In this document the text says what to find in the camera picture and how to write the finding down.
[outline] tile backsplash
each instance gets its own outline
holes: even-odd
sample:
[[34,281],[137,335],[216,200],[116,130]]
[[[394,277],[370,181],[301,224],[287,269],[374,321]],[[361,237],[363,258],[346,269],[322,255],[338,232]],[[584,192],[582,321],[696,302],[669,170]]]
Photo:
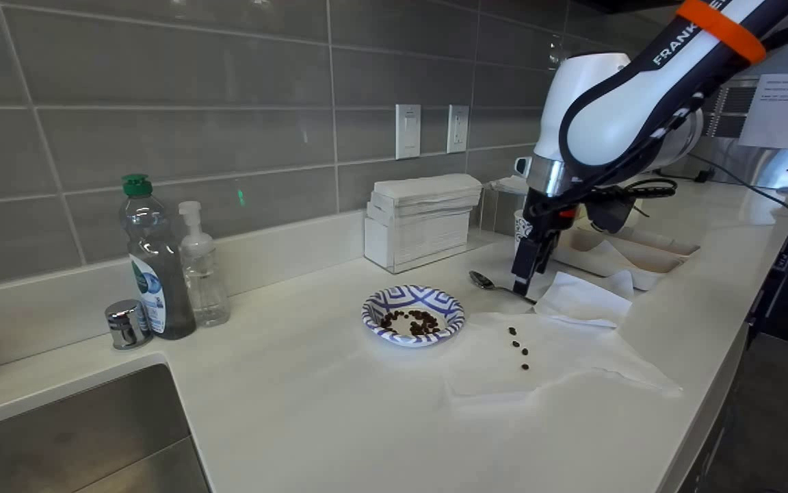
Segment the tile backsplash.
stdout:
[[[123,255],[123,172],[197,196],[212,235],[361,209],[379,177],[506,174],[536,139],[551,59],[635,43],[594,39],[582,11],[0,0],[0,281]],[[419,158],[394,158],[394,104],[423,106]],[[446,152],[449,104],[469,106],[465,152]]]

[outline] orange stripe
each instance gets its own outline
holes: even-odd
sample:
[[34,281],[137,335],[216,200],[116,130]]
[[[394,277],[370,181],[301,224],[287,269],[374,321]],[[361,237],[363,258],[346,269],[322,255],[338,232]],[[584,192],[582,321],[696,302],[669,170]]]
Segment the orange stripe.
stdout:
[[696,25],[699,31],[716,36],[727,50],[732,50],[753,65],[768,55],[766,47],[746,28],[735,25],[702,0],[684,0],[675,13]]

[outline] white box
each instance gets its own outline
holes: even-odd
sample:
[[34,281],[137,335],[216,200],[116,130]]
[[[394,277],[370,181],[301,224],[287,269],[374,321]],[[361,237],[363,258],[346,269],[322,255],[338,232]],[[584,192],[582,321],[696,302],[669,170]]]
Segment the white box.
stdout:
[[408,272],[467,248],[469,209],[389,220],[363,214],[363,258]]

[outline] tissue box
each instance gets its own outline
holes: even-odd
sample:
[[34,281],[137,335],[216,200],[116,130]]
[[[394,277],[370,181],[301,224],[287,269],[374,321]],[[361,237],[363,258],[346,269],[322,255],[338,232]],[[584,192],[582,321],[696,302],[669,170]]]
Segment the tissue box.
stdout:
[[408,181],[374,181],[370,204],[383,215],[419,215],[472,209],[479,193],[482,184],[472,174],[452,172]]
[[386,272],[408,272],[467,248],[469,209],[383,215],[363,214],[363,258]]

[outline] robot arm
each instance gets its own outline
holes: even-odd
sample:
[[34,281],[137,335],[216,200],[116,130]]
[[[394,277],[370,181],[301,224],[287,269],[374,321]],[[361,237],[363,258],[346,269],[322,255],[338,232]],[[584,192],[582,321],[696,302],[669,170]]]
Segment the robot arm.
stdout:
[[649,170],[707,94],[762,58],[754,36],[784,13],[788,0],[687,0],[635,59],[606,51],[560,63],[528,174],[531,235],[510,266],[517,292],[543,272],[573,209],[595,188]]

